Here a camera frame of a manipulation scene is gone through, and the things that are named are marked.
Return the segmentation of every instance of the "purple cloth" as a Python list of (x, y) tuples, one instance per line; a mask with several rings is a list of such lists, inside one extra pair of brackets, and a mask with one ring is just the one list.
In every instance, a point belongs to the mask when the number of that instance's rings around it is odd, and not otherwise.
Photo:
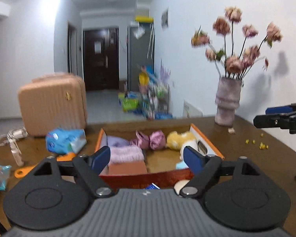
[(150, 136), (147, 136), (140, 131), (136, 131), (136, 137), (136, 139), (130, 141), (130, 144), (138, 146), (143, 150), (149, 148), (152, 150), (160, 150), (166, 146), (166, 137), (161, 130), (153, 132)]
[(125, 146), (125, 147), (110, 147), (111, 159), (110, 164), (144, 161), (144, 155), (141, 148), (137, 146)]
[(130, 146), (130, 142), (120, 137), (108, 135), (108, 146), (109, 147), (125, 147), (125, 146)]

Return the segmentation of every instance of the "table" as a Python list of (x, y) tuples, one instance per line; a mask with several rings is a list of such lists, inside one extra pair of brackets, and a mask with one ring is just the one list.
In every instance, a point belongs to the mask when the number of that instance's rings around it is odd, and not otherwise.
[[(235, 135), (229, 134), (226, 127), (216, 125), (214, 117), (90, 125), (85, 131), (87, 145), (80, 154), (91, 155), (94, 152), (97, 136), (102, 127), (112, 130), (127, 130), (153, 126), (179, 126), (187, 123), (194, 123), (222, 152), (225, 160), (236, 160), (239, 156), (247, 156), (288, 193), (291, 198), (291, 208), (284, 229), (291, 235), (296, 236), (296, 152), (270, 134), (256, 129), (252, 124), (240, 117), (236, 117), (234, 122)], [(245, 144), (246, 139), (250, 139), (249, 144)], [(268, 150), (259, 150), (261, 141), (269, 145)], [(34, 165), (50, 155), (45, 148), (44, 138), (28, 137), (18, 141), (18, 146), (22, 151), (26, 166)], [(12, 170), (17, 169), (17, 165), (7, 146), (0, 147), (0, 164), (12, 165)], [(18, 181), (11, 174), (7, 188), (11, 189)], [(0, 221), (6, 228), (9, 228), (10, 226), (2, 210), (4, 195), (4, 192), (0, 192)]]

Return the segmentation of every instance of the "vase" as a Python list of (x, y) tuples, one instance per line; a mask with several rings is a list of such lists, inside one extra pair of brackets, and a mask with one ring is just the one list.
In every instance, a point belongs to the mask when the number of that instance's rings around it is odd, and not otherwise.
[(217, 113), (215, 123), (220, 126), (232, 126), (234, 111), (239, 107), (242, 80), (222, 77), (218, 82), (215, 103)]

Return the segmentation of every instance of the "suitcase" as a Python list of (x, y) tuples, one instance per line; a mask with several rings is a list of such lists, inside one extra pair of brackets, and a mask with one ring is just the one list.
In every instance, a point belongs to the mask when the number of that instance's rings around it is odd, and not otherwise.
[(81, 77), (55, 74), (32, 80), (18, 93), (22, 119), (32, 136), (55, 128), (84, 129), (87, 122), (85, 84)]

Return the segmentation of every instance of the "gray tile floor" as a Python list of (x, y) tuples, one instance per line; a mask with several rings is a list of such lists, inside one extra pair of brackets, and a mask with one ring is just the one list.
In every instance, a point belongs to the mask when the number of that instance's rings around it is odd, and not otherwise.
[[(118, 91), (109, 90), (87, 93), (88, 124), (145, 120), (141, 115), (124, 113), (118, 104), (117, 94)], [(0, 134), (18, 126), (23, 126), (21, 118), (0, 119)]]

